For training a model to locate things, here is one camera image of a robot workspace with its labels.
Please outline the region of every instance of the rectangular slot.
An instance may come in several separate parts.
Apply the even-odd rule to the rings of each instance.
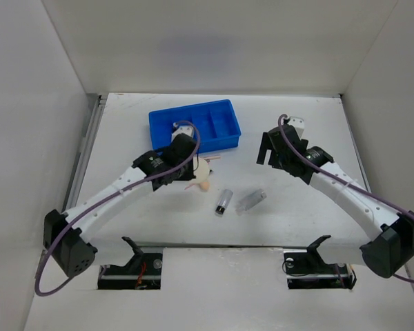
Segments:
[[[233,119],[229,112],[215,109],[210,111],[210,115],[218,137],[227,137],[235,134]]]
[[[194,112],[192,118],[193,124],[198,128],[201,135],[201,141],[207,141],[217,137],[208,109]]]

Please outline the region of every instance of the small bottle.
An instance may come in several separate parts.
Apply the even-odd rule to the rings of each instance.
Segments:
[[[236,213],[238,215],[246,212],[247,210],[255,207],[259,202],[264,200],[267,197],[267,194],[261,188],[253,193],[249,194],[242,200],[240,200],[236,206]]]
[[[230,200],[232,199],[232,196],[233,192],[230,190],[224,190],[222,192],[215,211],[219,216],[221,216],[226,211],[227,206],[230,203]]]

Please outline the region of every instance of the white wall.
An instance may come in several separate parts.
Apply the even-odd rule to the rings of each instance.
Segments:
[[[88,92],[345,91],[396,0],[43,0]]]
[[[373,192],[414,210],[414,0],[399,1],[343,100]]]
[[[0,330],[20,330],[43,216],[60,208],[87,99],[40,0],[0,0]]]

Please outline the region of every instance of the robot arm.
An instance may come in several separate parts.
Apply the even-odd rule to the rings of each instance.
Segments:
[[[357,246],[325,245],[323,242],[331,237],[327,235],[307,248],[284,250],[285,261],[290,266],[287,274],[310,274],[310,277],[334,274],[338,269],[336,262],[344,262],[365,264],[379,276],[391,277],[414,256],[414,222],[396,209],[354,190],[348,184],[360,186],[334,162],[331,155],[317,146],[307,148],[308,141],[301,139],[303,131],[304,120],[291,117],[281,127],[264,132],[257,163],[264,164],[270,150],[268,164],[272,168],[285,170],[324,193],[359,224],[369,241]],[[298,154],[316,167],[304,163],[284,137]],[[343,179],[347,184],[322,171]]]
[[[198,145],[188,134],[175,135],[168,147],[141,155],[118,179],[94,197],[64,213],[53,210],[46,215],[43,244],[48,251],[55,247],[52,256],[69,279],[95,262],[98,248],[90,241],[115,215],[162,185],[195,178],[192,159],[174,170],[194,154]],[[67,232],[58,243],[54,243],[66,228]],[[132,247],[135,243],[129,238],[123,240],[135,251],[136,247]]]

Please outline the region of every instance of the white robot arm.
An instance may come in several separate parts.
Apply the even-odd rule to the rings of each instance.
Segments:
[[[356,245],[329,243],[325,235],[306,248],[284,249],[284,260],[290,288],[307,288],[312,280],[340,278],[349,273],[346,264],[363,264],[375,274],[389,278],[414,256],[414,214],[406,212],[373,194],[365,192],[352,180],[331,155],[315,146],[307,148],[301,139],[304,120],[291,117],[279,126],[264,132],[257,158],[287,171],[333,200],[365,231],[369,241]]]
[[[100,247],[92,245],[94,235],[121,212],[126,206],[158,190],[162,185],[173,181],[194,179],[193,156],[196,154],[200,139],[197,141],[187,132],[175,135],[172,143],[159,150],[151,150],[133,162],[117,180],[81,205],[63,213],[53,210],[45,216],[43,245],[48,250],[47,257],[53,256],[68,279],[81,274],[92,264],[114,263],[98,258]],[[138,247],[124,237],[126,248],[138,252]],[[36,278],[36,293],[39,290],[40,273],[46,265],[41,262]]]

